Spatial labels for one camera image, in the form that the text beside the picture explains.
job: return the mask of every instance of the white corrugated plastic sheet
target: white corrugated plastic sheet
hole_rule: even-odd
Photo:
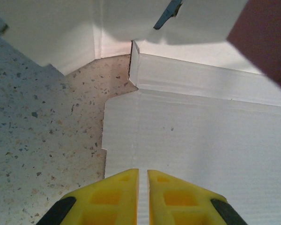
[[[139,52],[139,90],[106,102],[102,143],[106,177],[140,169],[138,224],[149,224],[147,169],[224,195],[248,224],[281,224],[281,90],[262,75]]]
[[[184,0],[176,17],[153,27],[170,0],[0,0],[3,35],[41,66],[68,73],[93,61],[142,53],[259,73],[226,41],[247,0]]]

